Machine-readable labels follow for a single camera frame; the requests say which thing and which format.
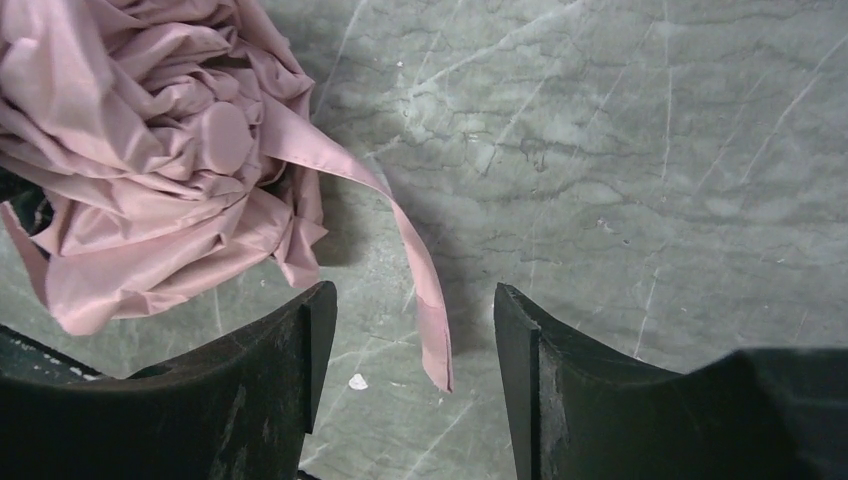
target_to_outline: black object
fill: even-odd
[[[3,325],[0,325],[0,375],[57,385],[101,376],[88,365]]]
[[[0,478],[294,479],[336,314],[325,282],[127,380],[51,384],[12,368],[0,376]]]
[[[22,193],[37,190],[40,190],[40,188],[34,183],[0,167],[0,203],[11,200]]]
[[[498,285],[519,480],[848,478],[848,351],[745,349],[682,375]]]

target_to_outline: pink fabric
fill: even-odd
[[[391,193],[308,120],[313,82],[256,0],[0,0],[3,166],[55,209],[3,219],[71,334],[152,315],[273,255],[318,280],[318,172],[392,204],[418,296],[424,368],[452,389],[441,287]],[[257,188],[276,183],[272,193]]]

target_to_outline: fabric fold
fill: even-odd
[[[71,334],[165,311],[273,257],[318,281],[318,172],[391,204],[424,368],[451,391],[427,248],[391,192],[308,118],[314,82],[256,0],[0,2],[0,160],[53,209],[2,217],[38,298]]]

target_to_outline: gray marble surface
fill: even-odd
[[[325,480],[513,479],[491,307],[516,285],[680,371],[750,345],[845,345],[848,4],[269,0],[315,122],[379,168],[452,312],[453,395],[419,365],[388,205],[325,179],[340,317],[303,464]],[[116,375],[294,295],[271,264],[157,318],[61,334],[8,239],[2,322]],[[348,380],[361,374],[369,388]]]

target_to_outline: floor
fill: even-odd
[[[848,4],[268,0],[314,120],[385,176],[435,256],[456,393],[420,367],[377,195],[326,179],[340,317],[303,466],[324,480],[515,478],[497,282],[688,371],[740,346],[845,345]],[[43,313],[5,234],[2,322],[114,375],[294,295],[271,264],[90,338]],[[368,388],[349,380],[360,374]]]

